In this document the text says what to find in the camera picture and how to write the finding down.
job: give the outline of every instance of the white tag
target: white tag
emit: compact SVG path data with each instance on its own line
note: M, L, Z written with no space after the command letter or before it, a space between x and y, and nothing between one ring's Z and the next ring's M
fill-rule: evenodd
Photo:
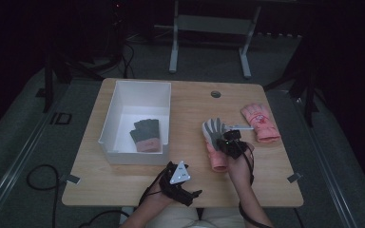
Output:
M173 177L171 177L170 184L184 182L184 181L188 181L190 179L191 179L191 177L189 176L188 172L186 171L183 161L180 161L179 165L176 168L176 171L174 171Z

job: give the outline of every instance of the wooden table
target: wooden table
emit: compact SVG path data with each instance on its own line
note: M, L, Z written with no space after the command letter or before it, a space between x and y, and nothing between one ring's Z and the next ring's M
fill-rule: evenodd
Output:
M93 107L71 174L81 178L78 185L67 184L65 205L136 206L145 188L164 166L109 164L98 140L114 91L116 79L105 79ZM250 103L269 105L260 85L202 82L171 83L169 150L174 163L189 165L191 180L186 191L202 190L192 207L237 207L239 199L227 173L215 173L207 157L202 123L220 117L226 124L248 124L240 109ZM221 97L213 98L217 90ZM283 142L259 143L255 132L241 131L242 141L256 149L254 191L262 206L299 207L303 203L296 182L287 178L293 169Z

